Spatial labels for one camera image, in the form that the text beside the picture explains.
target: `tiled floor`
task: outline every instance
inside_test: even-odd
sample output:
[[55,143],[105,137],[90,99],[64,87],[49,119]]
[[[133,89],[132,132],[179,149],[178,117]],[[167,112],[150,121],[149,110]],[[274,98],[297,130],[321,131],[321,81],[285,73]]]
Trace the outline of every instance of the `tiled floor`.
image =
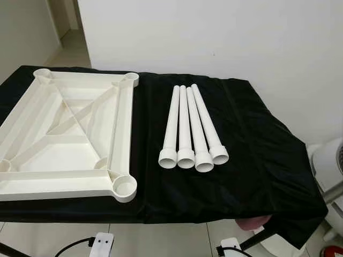
[[[80,31],[69,31],[62,38],[64,49],[48,66],[90,67],[86,42]],[[343,247],[343,239],[326,243],[322,240],[328,229],[323,223],[312,235],[302,257],[319,257],[326,245]],[[233,220],[221,220],[203,224],[46,224],[1,223],[0,242],[34,257],[55,256],[64,246],[91,236],[97,232],[114,234],[112,256],[125,257],[211,257],[217,256],[215,247],[222,239],[236,237],[239,242],[252,233],[239,229]],[[86,243],[77,245],[61,257],[85,257],[90,248]],[[272,257],[261,244],[247,251],[253,257]]]

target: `black satin fabric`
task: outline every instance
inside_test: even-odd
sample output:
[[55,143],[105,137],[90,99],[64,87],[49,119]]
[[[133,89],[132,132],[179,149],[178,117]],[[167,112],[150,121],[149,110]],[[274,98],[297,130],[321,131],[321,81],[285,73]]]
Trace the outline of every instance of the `black satin fabric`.
[[[0,86],[2,123],[41,67],[22,66]],[[125,73],[79,67],[52,71]],[[272,214],[265,229],[300,248],[327,208],[306,148],[268,111],[248,81],[140,73],[133,99],[130,203],[112,197],[0,202],[0,221],[183,223]],[[230,160],[208,173],[158,165],[174,85],[196,83]]]

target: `doorway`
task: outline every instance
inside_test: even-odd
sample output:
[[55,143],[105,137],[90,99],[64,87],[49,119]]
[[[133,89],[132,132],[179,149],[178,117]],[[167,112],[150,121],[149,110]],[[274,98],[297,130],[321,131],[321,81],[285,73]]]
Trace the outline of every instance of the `doorway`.
[[62,49],[46,65],[91,67],[77,0],[48,0]]

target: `white appliance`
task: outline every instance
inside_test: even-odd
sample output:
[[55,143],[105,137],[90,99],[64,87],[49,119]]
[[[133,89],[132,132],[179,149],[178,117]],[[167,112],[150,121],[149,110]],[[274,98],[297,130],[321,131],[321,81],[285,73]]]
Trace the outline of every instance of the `white appliance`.
[[337,234],[343,237],[343,138],[311,146],[308,151],[314,176],[329,209],[325,219],[332,229],[325,234],[324,240],[329,241]]

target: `white wall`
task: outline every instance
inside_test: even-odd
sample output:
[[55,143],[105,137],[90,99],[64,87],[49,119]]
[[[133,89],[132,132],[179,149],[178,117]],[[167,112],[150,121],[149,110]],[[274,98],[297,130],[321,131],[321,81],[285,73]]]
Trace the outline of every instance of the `white wall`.
[[46,0],[1,0],[0,35],[0,83],[21,65],[43,65],[60,45]]
[[76,9],[73,0],[64,0],[66,13],[68,15],[69,25],[71,29],[79,29],[76,17]]
[[307,143],[342,134],[343,1],[79,0],[92,67],[248,79]]

